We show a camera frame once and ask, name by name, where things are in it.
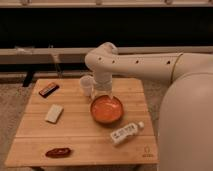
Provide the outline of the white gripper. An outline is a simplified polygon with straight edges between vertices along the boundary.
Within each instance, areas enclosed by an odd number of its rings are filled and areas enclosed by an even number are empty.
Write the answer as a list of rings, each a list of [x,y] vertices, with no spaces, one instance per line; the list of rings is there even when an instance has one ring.
[[[112,94],[112,76],[95,77],[93,80],[93,90],[91,92],[91,99],[94,100],[97,94],[104,93],[111,100],[113,99]]]

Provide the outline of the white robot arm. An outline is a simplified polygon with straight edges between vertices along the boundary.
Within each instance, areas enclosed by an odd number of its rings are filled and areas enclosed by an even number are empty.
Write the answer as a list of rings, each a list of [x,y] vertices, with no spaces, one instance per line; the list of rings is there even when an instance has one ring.
[[[120,55],[106,42],[85,56],[95,88],[110,90],[112,75],[169,86],[160,107],[158,171],[213,171],[213,54]]]

